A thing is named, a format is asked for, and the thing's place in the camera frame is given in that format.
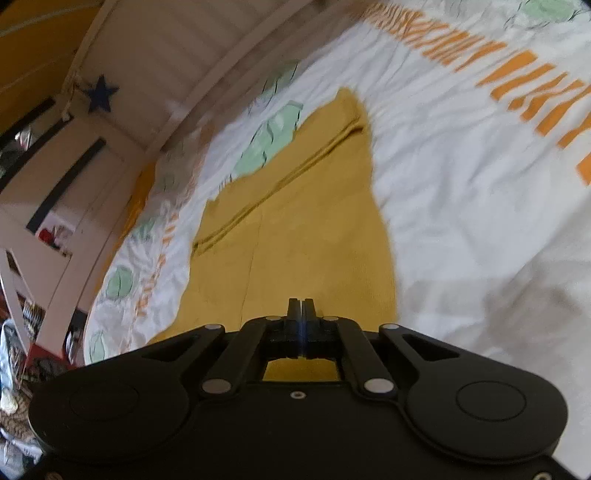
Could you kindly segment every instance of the white bedsheet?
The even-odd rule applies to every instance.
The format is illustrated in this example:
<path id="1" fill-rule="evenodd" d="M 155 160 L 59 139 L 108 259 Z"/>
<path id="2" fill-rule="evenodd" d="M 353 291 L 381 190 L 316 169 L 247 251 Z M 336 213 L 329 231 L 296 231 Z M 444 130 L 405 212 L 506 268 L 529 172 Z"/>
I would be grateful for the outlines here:
<path id="1" fill-rule="evenodd" d="M 174 320 L 205 201 L 215 196 L 261 122 L 294 100 L 303 104 L 301 123 L 348 86 L 363 100 L 372 124 L 374 195 L 394 252 L 400 323 L 555 383 L 570 412 L 556 457 L 586 477 L 591 472 L 591 197 L 576 165 L 591 150 L 591 132 L 582 132 L 565 149 L 556 143 L 589 113 L 591 96 L 576 102 L 542 137 L 535 131 L 539 122 L 524 122 L 521 111 L 507 110 L 519 88 L 497 102 L 490 96 L 497 83 L 476 83 L 528 48 L 540 58 L 499 84 L 544 61 L 569 72 L 565 85 L 577 75 L 589 78 L 589 14 L 553 23 L 532 20 L 523 4 L 512 1 L 475 2 L 470 10 L 451 0 L 405 3 L 452 27 L 504 41 L 509 49 L 454 72 L 454 64 L 430 60 L 368 23 L 324 47 L 264 110 L 244 112 L 213 139 L 195 193 L 178 210 L 179 235 L 169 245 L 142 318 L 134 313 L 135 291 L 125 301 L 105 299 L 109 275 L 119 265 L 136 271 L 138 262 L 145 264 L 134 280 L 142 285 L 147 281 L 142 275 L 157 262 L 157 247 L 138 252 L 137 242 L 126 241 L 90 315 L 86 361 L 93 348 L 102 348 L 104 356 L 139 348 Z M 542 75 L 536 85 L 556 75 Z M 527 93 L 531 85 L 522 88 Z M 564 98 L 550 99 L 535 119 L 560 101 Z M 192 161 L 194 154 L 180 151 L 173 163 L 190 170 Z M 165 161 L 160 163 L 165 168 Z M 172 203 L 180 205 L 183 192 L 184 187 L 176 190 Z M 156 194 L 150 202 L 144 218 L 168 214 Z M 154 234 L 164 236 L 164 229 Z"/>

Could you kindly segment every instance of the blue star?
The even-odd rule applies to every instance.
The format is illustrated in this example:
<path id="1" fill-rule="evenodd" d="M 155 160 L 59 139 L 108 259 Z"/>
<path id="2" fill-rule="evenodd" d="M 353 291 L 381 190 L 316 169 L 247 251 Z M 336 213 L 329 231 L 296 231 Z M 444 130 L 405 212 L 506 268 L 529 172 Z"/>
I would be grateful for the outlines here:
<path id="1" fill-rule="evenodd" d="M 94 112 L 97 108 L 102 108 L 105 112 L 111 111 L 109 97 L 119 90 L 119 87 L 107 87 L 105 76 L 101 75 L 96 82 L 96 87 L 84 90 L 84 93 L 90 98 L 88 113 Z"/>

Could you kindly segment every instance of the yellow cloth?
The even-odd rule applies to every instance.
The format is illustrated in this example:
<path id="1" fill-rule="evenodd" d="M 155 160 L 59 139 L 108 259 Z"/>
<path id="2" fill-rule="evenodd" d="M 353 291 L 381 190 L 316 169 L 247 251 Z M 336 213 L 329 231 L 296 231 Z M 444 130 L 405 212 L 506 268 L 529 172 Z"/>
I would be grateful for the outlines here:
<path id="1" fill-rule="evenodd" d="M 312 298 L 319 316 L 366 330 L 395 321 L 370 141 L 363 106 L 341 89 L 267 165 L 227 185 L 203 213 L 176 321 L 155 341 L 206 323 L 231 331 L 284 315 L 290 297 Z"/>

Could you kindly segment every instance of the screw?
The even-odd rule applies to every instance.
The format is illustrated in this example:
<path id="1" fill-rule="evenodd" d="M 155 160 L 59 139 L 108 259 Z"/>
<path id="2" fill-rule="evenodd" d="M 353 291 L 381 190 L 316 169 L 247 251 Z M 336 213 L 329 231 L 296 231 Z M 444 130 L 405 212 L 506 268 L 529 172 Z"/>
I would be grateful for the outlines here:
<path id="1" fill-rule="evenodd" d="M 232 384 L 223 378 L 211 378 L 203 382 L 201 388 L 205 393 L 221 395 L 222 393 L 228 393 L 232 389 Z"/>
<path id="2" fill-rule="evenodd" d="M 388 393 L 394 390 L 394 384 L 385 378 L 371 378 L 363 387 L 371 393 Z"/>

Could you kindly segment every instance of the red object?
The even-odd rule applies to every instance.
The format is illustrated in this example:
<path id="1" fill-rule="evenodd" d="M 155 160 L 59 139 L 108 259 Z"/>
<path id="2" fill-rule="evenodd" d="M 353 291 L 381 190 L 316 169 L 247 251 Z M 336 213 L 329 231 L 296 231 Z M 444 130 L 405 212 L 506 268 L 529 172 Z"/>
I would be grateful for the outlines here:
<path id="1" fill-rule="evenodd" d="M 37 345 L 36 343 L 32 343 L 31 349 L 29 350 L 29 353 L 27 354 L 27 361 L 25 362 L 25 366 L 30 367 L 33 364 L 33 360 L 35 360 L 35 358 L 51 358 L 51 359 L 63 364 L 68 370 L 74 370 L 76 368 L 75 365 L 71 365 L 70 362 L 68 362 L 64 358 L 60 358 L 57 355 L 54 355 L 53 353 L 48 352 L 42 346 Z"/>
<path id="2" fill-rule="evenodd" d="M 53 236 L 53 233 L 51 233 L 47 228 L 44 228 L 39 232 L 39 240 L 47 245 L 52 245 L 55 237 Z"/>

